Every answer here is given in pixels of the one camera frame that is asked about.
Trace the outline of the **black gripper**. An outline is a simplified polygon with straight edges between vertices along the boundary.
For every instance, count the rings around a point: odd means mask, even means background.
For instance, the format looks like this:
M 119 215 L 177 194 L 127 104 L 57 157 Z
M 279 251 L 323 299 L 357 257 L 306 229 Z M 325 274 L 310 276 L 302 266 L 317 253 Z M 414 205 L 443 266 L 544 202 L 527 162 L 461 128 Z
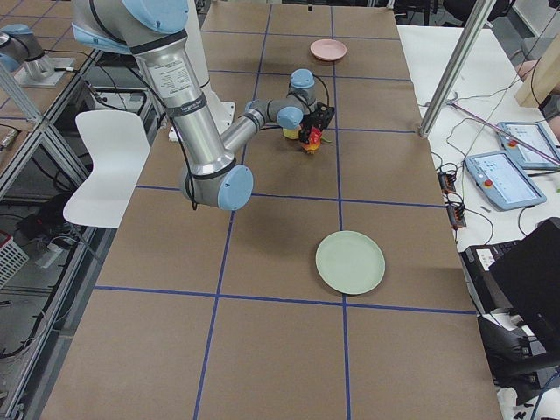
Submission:
M 298 141 L 303 144 L 308 144 L 311 128 L 315 128 L 320 130 L 321 142 L 321 137 L 326 138 L 325 129 L 329 126 L 334 115 L 335 107 L 328 106 L 324 103 L 318 103 L 310 114 L 304 115 L 304 125 L 300 126 Z

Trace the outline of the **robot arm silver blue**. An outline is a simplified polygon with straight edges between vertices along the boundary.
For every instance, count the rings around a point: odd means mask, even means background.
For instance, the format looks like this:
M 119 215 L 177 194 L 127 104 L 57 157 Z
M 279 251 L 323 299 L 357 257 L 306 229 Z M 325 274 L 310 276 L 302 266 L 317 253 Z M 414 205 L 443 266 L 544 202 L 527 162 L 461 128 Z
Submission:
M 53 88 L 74 59 L 51 57 L 26 24 L 9 24 L 1 28 L 1 65 L 20 86 Z
M 220 132 L 187 54 L 188 14 L 186 1 L 76 1 L 73 34 L 86 46 L 135 58 L 178 136 L 183 194 L 194 205 L 237 210 L 249 201 L 254 179 L 237 164 L 236 151 L 267 123 L 295 130 L 302 145 L 316 148 L 335 109 L 317 100 L 312 72 L 298 69 L 285 98 L 248 103 Z

